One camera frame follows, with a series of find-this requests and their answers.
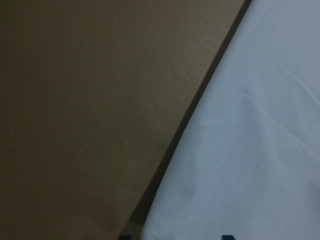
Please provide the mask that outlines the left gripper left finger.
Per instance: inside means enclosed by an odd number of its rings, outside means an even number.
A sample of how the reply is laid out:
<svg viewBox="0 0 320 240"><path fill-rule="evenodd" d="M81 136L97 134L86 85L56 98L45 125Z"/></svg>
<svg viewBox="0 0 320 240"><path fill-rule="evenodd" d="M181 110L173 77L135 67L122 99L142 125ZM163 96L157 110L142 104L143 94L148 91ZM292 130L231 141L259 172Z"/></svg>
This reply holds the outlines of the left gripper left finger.
<svg viewBox="0 0 320 240"><path fill-rule="evenodd" d="M120 235L118 240L132 240L132 236L130 234Z"/></svg>

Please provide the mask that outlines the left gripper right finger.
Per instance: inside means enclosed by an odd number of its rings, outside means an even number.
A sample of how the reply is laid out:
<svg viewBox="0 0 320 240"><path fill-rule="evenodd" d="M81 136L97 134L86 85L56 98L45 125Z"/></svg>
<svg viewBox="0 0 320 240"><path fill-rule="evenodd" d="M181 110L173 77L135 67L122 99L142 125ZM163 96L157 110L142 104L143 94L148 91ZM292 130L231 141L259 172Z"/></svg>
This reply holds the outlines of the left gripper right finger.
<svg viewBox="0 0 320 240"><path fill-rule="evenodd" d="M221 240L236 240L236 238L233 235L229 234L229 235L222 235Z"/></svg>

